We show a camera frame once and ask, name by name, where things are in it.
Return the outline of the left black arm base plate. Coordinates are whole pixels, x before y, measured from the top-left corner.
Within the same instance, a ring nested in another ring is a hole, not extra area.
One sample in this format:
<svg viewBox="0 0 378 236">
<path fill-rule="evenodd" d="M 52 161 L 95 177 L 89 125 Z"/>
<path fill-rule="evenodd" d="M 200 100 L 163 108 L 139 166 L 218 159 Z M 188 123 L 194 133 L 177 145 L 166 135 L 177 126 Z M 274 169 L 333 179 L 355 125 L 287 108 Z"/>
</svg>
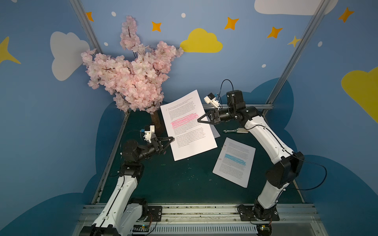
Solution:
<svg viewBox="0 0 378 236">
<path fill-rule="evenodd" d="M 138 222 L 161 222 L 162 206 L 143 206 Z"/>
</svg>

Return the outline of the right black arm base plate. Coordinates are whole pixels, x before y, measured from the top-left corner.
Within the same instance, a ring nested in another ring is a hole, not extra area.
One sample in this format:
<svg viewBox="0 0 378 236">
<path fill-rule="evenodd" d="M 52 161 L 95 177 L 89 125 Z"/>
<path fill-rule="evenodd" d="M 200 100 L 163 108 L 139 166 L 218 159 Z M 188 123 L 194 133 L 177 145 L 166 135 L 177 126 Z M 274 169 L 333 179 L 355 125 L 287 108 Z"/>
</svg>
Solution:
<svg viewBox="0 0 378 236">
<path fill-rule="evenodd" d="M 260 205 L 246 206 L 239 205 L 237 211 L 241 221 L 279 221 L 280 217 L 276 205 L 269 209 L 264 209 Z"/>
</svg>

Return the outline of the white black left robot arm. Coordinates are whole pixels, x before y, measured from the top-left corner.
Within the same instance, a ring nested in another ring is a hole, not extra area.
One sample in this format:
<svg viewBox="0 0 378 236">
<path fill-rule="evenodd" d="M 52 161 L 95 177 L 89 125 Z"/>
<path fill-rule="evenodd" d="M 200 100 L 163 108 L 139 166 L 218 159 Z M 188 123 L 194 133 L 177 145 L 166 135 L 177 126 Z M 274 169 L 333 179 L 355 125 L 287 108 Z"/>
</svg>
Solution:
<svg viewBox="0 0 378 236">
<path fill-rule="evenodd" d="M 136 140 L 124 144 L 122 157 L 124 164 L 118 174 L 117 184 L 101 214 L 91 226 L 84 226 L 81 236 L 131 236 L 134 225 L 139 220 L 152 219 L 145 199 L 133 199 L 144 171 L 142 161 L 161 154 L 174 141 L 173 137 L 152 135 L 147 145 L 140 145 Z"/>
</svg>

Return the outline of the blue highlighted paper document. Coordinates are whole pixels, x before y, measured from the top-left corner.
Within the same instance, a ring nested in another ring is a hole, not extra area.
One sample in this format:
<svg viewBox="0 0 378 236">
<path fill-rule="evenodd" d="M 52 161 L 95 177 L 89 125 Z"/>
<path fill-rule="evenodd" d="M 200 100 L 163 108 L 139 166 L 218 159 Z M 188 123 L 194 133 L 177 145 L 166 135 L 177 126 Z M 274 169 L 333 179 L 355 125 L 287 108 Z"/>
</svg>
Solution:
<svg viewBox="0 0 378 236">
<path fill-rule="evenodd" d="M 247 188 L 256 148 L 226 138 L 213 174 Z"/>
</svg>

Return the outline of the pink highlighted paper document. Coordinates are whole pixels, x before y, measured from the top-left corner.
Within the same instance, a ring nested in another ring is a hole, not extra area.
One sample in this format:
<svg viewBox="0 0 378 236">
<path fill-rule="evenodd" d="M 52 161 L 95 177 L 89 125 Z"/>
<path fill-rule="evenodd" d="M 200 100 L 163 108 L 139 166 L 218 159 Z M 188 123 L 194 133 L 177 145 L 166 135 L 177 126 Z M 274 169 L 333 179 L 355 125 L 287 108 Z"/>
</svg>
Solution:
<svg viewBox="0 0 378 236">
<path fill-rule="evenodd" d="M 197 90 L 160 107 L 168 136 L 174 141 L 170 144 L 174 161 L 217 148 L 209 124 L 197 120 L 205 114 Z"/>
</svg>

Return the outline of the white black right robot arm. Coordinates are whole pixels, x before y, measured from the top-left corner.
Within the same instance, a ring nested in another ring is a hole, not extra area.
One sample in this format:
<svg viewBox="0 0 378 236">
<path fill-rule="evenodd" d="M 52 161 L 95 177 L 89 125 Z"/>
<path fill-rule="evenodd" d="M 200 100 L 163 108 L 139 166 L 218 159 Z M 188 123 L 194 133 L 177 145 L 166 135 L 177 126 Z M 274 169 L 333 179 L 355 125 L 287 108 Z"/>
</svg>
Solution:
<svg viewBox="0 0 378 236">
<path fill-rule="evenodd" d="M 198 118 L 199 123 L 216 125 L 237 120 L 251 133 L 270 157 L 273 166 L 266 171 L 266 184 L 255 201 L 252 217 L 258 220 L 279 220 L 277 202 L 281 194 L 300 173 L 304 155 L 289 148 L 269 127 L 261 112 L 254 106 L 246 106 L 240 90 L 226 94 L 227 108 L 223 109 L 210 93 L 204 100 L 213 110 Z"/>
</svg>

